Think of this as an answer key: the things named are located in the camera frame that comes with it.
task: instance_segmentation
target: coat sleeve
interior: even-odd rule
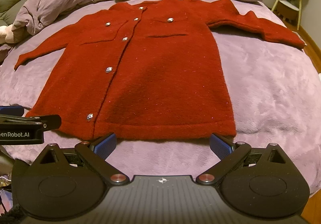
[[[260,34],[267,42],[304,48],[304,42],[290,29],[265,18],[258,18],[253,11],[241,15],[231,0],[218,0],[212,3],[200,0],[184,0],[190,10],[195,12],[208,25],[216,28],[230,25],[251,33]]]
[[[92,20],[96,15],[99,16],[100,12],[84,16],[77,23],[68,25],[47,38],[33,51],[20,55],[14,69],[17,70],[20,65],[28,60],[66,48],[72,40],[76,39],[81,32],[92,24]]]

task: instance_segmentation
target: fleece bedding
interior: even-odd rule
[[[129,4],[157,0],[129,0]],[[258,17],[282,22],[262,3],[232,0],[241,14],[252,10]],[[109,9],[115,0],[78,9],[39,34],[16,45],[0,69],[0,105],[35,104],[63,49],[39,57],[14,71],[19,55],[32,51],[61,28],[87,14]],[[321,82],[304,52],[277,43],[264,42],[255,34],[232,27],[212,30],[231,97],[237,135],[252,147],[278,143],[293,160],[310,186],[312,196],[321,188]],[[13,157],[31,163],[48,143],[73,147],[79,140],[57,131],[45,132],[41,145],[4,146]],[[191,174],[194,178],[219,159],[208,139],[189,141],[118,140],[107,161],[130,178],[141,175]]]

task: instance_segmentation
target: chest pocket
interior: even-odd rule
[[[99,22],[85,27],[83,32],[76,39],[78,45],[93,44],[98,42],[113,41],[121,27],[127,23],[127,20],[109,22]]]
[[[167,14],[149,20],[146,37],[173,37],[188,35],[187,16],[181,14]]]

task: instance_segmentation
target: red coat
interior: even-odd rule
[[[59,114],[59,130],[83,140],[111,131],[125,139],[234,136],[232,104],[209,29],[220,25],[304,47],[289,29],[252,11],[240,15],[230,0],[118,3],[20,55],[15,69],[66,48],[27,116]]]

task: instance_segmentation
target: triangular cutout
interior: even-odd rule
[[[274,163],[285,163],[284,159],[277,150],[272,150],[268,159],[270,162]]]
[[[57,161],[58,161],[58,159],[56,157],[55,152],[53,150],[48,150],[48,152],[42,158],[40,164],[53,163],[53,162],[57,162]]]

